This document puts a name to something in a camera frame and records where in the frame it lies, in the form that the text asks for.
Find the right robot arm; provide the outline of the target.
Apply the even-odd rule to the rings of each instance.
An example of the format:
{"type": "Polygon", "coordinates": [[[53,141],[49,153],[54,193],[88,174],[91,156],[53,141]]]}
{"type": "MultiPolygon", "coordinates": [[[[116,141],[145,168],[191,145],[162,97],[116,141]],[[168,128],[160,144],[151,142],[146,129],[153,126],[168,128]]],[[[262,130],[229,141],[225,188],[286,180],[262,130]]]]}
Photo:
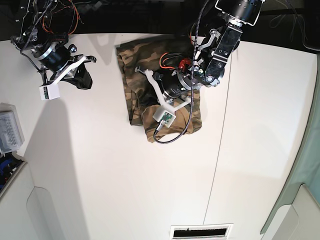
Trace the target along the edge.
{"type": "Polygon", "coordinates": [[[77,47],[69,44],[81,17],[72,0],[28,0],[21,4],[20,33],[11,37],[11,43],[26,57],[41,75],[44,85],[61,81],[80,90],[89,90],[93,80],[86,63],[97,59],[85,56],[84,61],[73,69],[69,66],[81,60],[77,47]]]}

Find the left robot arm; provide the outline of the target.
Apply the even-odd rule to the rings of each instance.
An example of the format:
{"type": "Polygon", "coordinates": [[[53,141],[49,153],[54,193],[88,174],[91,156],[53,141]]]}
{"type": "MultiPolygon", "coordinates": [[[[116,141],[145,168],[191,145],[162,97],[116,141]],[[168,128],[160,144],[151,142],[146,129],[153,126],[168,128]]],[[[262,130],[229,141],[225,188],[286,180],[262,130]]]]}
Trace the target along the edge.
{"type": "Polygon", "coordinates": [[[188,95],[201,87],[216,87],[225,73],[232,52],[243,34],[242,26],[254,26],[264,1],[217,0],[215,9],[225,21],[219,28],[208,29],[204,40],[195,38],[192,53],[166,52],[160,57],[160,69],[135,68],[152,85],[160,105],[170,105],[174,99],[186,96],[183,104],[192,102],[188,95]]]}

